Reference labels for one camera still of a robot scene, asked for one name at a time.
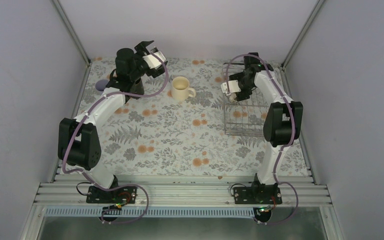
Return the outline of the beige white mug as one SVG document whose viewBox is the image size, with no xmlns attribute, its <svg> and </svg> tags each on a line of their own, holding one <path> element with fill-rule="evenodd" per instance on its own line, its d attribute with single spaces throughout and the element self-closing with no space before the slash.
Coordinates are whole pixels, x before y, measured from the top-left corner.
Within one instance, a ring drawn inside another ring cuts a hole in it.
<svg viewBox="0 0 384 240">
<path fill-rule="evenodd" d="M 236 97 L 237 97 L 237 95 L 235 94 L 235 93 L 232 93 L 229 97 L 228 97 L 228 99 L 229 99 L 229 102 L 230 103 L 235 103 L 237 100 L 236 100 Z"/>
</svg>

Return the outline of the lilac plastic cup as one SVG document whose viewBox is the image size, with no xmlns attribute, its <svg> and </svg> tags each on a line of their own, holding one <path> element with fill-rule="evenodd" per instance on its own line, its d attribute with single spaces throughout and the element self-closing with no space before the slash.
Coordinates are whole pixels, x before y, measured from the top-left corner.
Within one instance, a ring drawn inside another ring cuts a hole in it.
<svg viewBox="0 0 384 240">
<path fill-rule="evenodd" d="M 99 81 L 96 82 L 95 84 L 95 89 L 99 92 L 103 92 L 108 84 L 108 80 L 107 79 L 101 79 Z"/>
</svg>

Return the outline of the black mug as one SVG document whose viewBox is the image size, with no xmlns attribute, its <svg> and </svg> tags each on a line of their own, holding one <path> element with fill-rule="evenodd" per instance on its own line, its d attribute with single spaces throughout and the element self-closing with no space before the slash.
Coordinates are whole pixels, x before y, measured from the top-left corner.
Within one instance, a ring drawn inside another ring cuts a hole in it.
<svg viewBox="0 0 384 240">
<path fill-rule="evenodd" d="M 144 90 L 144 86 L 141 78 L 137 79 L 134 83 L 132 83 L 129 89 L 129 93 L 133 94 L 133 96 L 131 95 L 130 97 L 134 99 L 140 99 L 141 96 L 145 94 L 145 90 Z"/>
</svg>

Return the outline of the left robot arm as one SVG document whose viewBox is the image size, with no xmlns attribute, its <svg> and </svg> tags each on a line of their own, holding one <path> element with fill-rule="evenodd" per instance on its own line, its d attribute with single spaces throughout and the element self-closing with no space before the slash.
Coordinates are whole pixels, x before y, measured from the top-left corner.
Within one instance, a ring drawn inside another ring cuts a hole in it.
<svg viewBox="0 0 384 240">
<path fill-rule="evenodd" d="M 142 41 L 133 49 L 121 48 L 116 53 L 115 69 L 110 73 L 100 97 L 83 113 L 64 118 L 59 123 L 57 155 L 62 161 L 64 174 L 79 173 L 99 196 L 111 203 L 119 197 L 116 177 L 100 163 L 102 149 L 99 129 L 108 118 L 130 99 L 151 98 L 163 91 L 145 94 L 142 77 L 157 78 L 165 75 L 163 85 L 169 81 L 166 57 L 157 47 L 149 50 L 153 41 Z"/>
</svg>

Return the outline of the metal wire dish rack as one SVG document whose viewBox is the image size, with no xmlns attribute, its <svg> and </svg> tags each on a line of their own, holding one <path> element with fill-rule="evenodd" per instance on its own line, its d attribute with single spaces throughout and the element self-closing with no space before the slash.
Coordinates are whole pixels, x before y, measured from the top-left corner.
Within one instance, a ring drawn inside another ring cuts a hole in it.
<svg viewBox="0 0 384 240">
<path fill-rule="evenodd" d="M 262 63 L 243 63 L 233 62 L 222 65 L 221 76 L 223 82 L 233 81 L 233 74 L 241 72 L 260 72 L 264 74 L 266 70 L 275 76 L 274 69 L 270 64 L 264 66 Z M 269 103 L 265 100 L 262 91 L 254 88 L 249 99 L 243 101 L 230 102 L 229 95 L 222 92 L 222 110 L 224 131 L 227 135 L 238 137 L 262 137 L 265 117 L 263 114 L 269 110 Z"/>
</svg>

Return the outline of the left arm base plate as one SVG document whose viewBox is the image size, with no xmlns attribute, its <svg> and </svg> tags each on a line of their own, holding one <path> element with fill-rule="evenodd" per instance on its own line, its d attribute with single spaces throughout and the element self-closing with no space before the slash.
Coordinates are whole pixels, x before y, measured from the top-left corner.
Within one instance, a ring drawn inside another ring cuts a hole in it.
<svg viewBox="0 0 384 240">
<path fill-rule="evenodd" d="M 134 204 L 136 195 L 137 187 L 135 186 L 126 186 L 114 191 L 104 191 L 90 186 L 85 201 L 88 204 Z"/>
</svg>

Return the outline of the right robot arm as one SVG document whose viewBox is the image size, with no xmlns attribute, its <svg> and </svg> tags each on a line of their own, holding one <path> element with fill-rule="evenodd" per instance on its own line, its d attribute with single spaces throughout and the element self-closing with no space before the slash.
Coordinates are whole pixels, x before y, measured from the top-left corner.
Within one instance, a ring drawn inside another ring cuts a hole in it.
<svg viewBox="0 0 384 240">
<path fill-rule="evenodd" d="M 234 102 L 247 100 L 253 90 L 258 89 L 269 103 L 263 124 L 267 145 L 261 168 L 251 183 L 249 196 L 258 204 L 276 203 L 281 198 L 278 167 L 285 152 L 300 136 L 303 105 L 287 95 L 276 80 L 274 71 L 257 53 L 243 54 L 242 58 L 243 71 L 229 76 L 229 99 Z"/>
</svg>

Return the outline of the cream ribbed mug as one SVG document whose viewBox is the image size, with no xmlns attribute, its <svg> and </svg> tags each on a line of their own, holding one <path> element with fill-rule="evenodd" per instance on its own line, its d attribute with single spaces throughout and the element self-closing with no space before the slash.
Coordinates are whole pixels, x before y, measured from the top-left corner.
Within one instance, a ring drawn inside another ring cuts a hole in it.
<svg viewBox="0 0 384 240">
<path fill-rule="evenodd" d="M 190 87 L 190 81 L 183 76 L 177 76 L 171 81 L 171 96 L 177 101 L 185 101 L 188 98 L 195 98 L 197 92 Z"/>
</svg>

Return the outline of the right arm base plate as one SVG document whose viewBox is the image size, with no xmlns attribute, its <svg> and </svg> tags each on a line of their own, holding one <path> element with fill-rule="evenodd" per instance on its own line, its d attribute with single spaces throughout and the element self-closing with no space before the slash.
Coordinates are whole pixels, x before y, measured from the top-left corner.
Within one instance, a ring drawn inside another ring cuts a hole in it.
<svg viewBox="0 0 384 240">
<path fill-rule="evenodd" d="M 236 205 L 270 205 L 283 203 L 282 194 L 278 187 L 266 187 L 263 190 L 253 190 L 251 187 L 234 187 L 233 197 Z"/>
</svg>

